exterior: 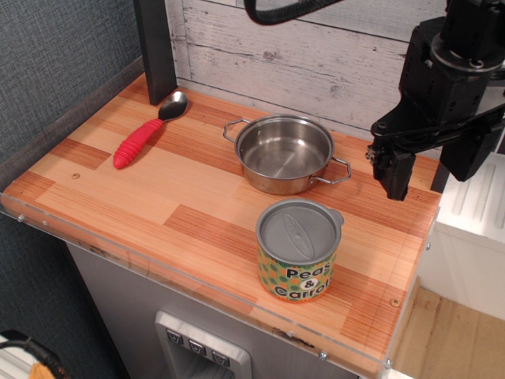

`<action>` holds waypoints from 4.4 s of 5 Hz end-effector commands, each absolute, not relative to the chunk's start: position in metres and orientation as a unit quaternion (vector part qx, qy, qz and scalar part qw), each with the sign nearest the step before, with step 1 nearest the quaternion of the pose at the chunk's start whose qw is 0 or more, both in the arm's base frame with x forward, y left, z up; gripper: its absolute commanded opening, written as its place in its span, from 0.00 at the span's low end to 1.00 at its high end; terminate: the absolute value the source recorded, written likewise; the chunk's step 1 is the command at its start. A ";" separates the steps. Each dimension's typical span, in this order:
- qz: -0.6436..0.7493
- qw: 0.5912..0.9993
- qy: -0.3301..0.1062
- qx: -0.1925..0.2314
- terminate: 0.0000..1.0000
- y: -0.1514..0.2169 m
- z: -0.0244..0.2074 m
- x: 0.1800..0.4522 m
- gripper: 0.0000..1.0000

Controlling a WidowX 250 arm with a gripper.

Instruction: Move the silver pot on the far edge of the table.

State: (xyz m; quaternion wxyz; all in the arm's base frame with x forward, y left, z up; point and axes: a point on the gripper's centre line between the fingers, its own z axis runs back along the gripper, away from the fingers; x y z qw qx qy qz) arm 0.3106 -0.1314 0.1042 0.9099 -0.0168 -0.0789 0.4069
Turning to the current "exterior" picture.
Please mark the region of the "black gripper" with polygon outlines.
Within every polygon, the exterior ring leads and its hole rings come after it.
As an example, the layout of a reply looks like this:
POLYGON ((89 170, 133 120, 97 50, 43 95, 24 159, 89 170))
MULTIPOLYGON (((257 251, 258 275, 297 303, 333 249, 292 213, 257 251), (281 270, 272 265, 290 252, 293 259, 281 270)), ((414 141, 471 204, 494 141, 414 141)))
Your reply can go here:
POLYGON ((441 147, 460 182, 472 178, 502 135, 502 16, 422 21, 410 37, 398 105, 372 126, 366 157, 387 198, 404 201, 415 154, 441 147))

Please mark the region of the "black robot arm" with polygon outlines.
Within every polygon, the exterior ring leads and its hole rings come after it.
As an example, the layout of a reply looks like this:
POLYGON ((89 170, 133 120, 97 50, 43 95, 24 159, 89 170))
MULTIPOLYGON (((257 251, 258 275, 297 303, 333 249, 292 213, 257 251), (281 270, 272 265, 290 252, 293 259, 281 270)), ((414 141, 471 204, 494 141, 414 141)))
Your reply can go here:
POLYGON ((449 1, 413 30, 401 99, 373 124, 367 151, 388 198, 405 199, 416 155, 433 148, 460 182, 477 172, 504 131, 503 62, 502 1, 449 1))

